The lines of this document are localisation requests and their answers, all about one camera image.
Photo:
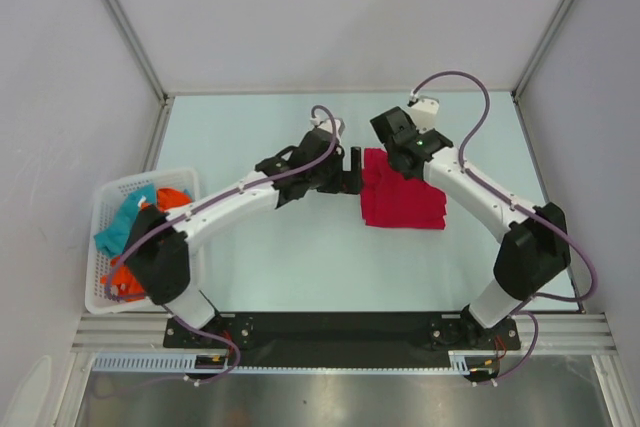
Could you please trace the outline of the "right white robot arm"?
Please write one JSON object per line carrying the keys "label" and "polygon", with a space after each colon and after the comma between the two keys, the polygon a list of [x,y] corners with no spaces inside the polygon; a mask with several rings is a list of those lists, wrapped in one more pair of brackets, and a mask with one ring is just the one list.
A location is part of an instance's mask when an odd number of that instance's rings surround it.
{"label": "right white robot arm", "polygon": [[486,347],[497,336],[497,324],[569,266],[564,212],[553,203],[539,207],[504,193],[474,173],[451,140],[434,128],[419,128],[399,107],[374,117],[371,125],[392,170],[443,191],[500,244],[493,279],[465,307],[468,318],[461,323],[469,346]]}

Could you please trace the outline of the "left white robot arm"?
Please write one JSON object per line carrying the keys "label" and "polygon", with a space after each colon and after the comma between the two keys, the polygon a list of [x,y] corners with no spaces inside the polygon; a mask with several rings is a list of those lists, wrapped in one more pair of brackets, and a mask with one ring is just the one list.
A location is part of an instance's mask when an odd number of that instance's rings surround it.
{"label": "left white robot arm", "polygon": [[315,127],[299,145],[257,163],[221,193],[166,212],[154,206],[142,208],[121,259],[152,304],[181,319],[197,345],[210,346],[220,337],[221,323],[200,287],[203,265],[191,265],[197,252],[222,229],[281,208],[309,191],[358,195],[363,185],[362,149],[350,149],[347,170],[344,157],[340,138],[328,127]]}

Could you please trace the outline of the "magenta t shirt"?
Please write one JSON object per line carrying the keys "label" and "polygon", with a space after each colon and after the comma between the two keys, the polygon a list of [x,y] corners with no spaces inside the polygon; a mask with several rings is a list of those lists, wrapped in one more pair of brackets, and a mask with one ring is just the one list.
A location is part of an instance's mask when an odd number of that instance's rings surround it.
{"label": "magenta t shirt", "polygon": [[401,174],[391,169],[384,150],[366,148],[363,162],[361,213],[367,209],[376,211],[433,209],[443,211],[446,216],[446,194],[423,181],[406,180]]}
{"label": "magenta t shirt", "polygon": [[392,210],[362,211],[367,226],[386,229],[444,230],[445,213],[438,210]]}

